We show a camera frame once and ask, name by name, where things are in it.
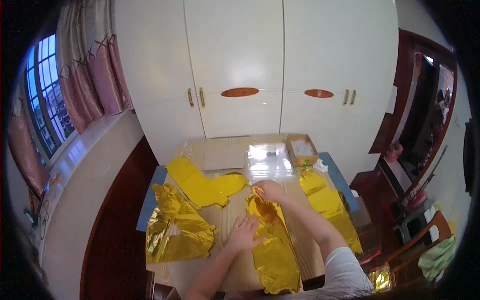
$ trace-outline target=deflated foil balloon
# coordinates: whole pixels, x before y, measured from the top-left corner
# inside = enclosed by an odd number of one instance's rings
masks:
[[[368,279],[373,285],[375,292],[386,292],[392,288],[390,267],[384,264],[379,269],[368,274]]]
[[[148,221],[145,256],[147,264],[208,257],[218,231],[210,226],[171,184],[152,185],[158,206]],[[179,235],[166,236],[175,224]]]
[[[342,203],[338,190],[328,188],[325,180],[314,170],[305,170],[300,185],[312,208],[322,214],[340,232],[354,253],[363,253],[355,227]]]
[[[299,292],[300,271],[280,206],[263,200],[256,193],[246,200],[247,212],[260,216],[255,238],[267,238],[252,250],[255,269],[265,293]]]
[[[228,196],[240,191],[247,184],[242,174],[227,174],[208,179],[186,157],[178,157],[167,165],[167,171],[196,209],[215,204],[222,208],[228,204]]]

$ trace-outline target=hand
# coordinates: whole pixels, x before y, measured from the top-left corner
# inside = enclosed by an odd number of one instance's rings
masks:
[[[257,182],[255,185],[263,190],[263,192],[258,189],[255,191],[264,200],[276,202],[278,204],[282,204],[288,200],[285,190],[280,184],[273,180],[262,180]]]
[[[247,214],[243,219],[238,217],[232,231],[230,232],[225,248],[238,254],[263,243],[266,240],[265,237],[253,240],[259,224],[260,218],[257,218],[255,214],[253,214],[253,216]]]

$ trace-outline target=wardrobe door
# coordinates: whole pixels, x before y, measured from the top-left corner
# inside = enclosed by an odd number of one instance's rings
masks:
[[[395,4],[284,0],[284,14],[281,132],[308,133],[350,183],[368,168],[364,160],[390,97],[398,47]],[[333,97],[308,96],[309,89]]]
[[[206,137],[279,131],[283,80],[281,0],[185,0],[185,17]],[[258,93],[228,97],[235,88]]]
[[[158,163],[165,165],[181,143],[204,137],[183,2],[119,1],[115,19],[133,106]]]
[[[353,35],[353,75],[348,105],[342,110],[344,127],[332,154],[347,183],[359,172],[375,168],[366,157],[382,124],[392,93],[398,54],[398,21],[392,1],[350,1],[357,34]]]
[[[336,151],[352,80],[354,33],[342,1],[284,0],[285,79],[281,132],[307,133],[318,152]],[[324,90],[309,96],[305,91]]]

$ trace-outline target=white sleeve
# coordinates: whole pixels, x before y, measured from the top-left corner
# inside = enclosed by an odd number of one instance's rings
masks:
[[[372,293],[373,286],[349,247],[333,250],[325,261],[325,292],[337,296],[360,296]]]

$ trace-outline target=person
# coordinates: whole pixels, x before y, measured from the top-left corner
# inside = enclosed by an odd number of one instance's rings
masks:
[[[373,293],[371,282],[347,246],[345,239],[321,214],[289,197],[271,180],[256,183],[264,200],[276,202],[299,220],[320,247],[325,264],[325,285],[316,290],[277,296],[277,299],[344,299]],[[217,292],[235,257],[251,250],[265,238],[253,239],[260,219],[255,215],[238,218],[221,253],[197,276],[186,292],[188,300],[208,300]]]

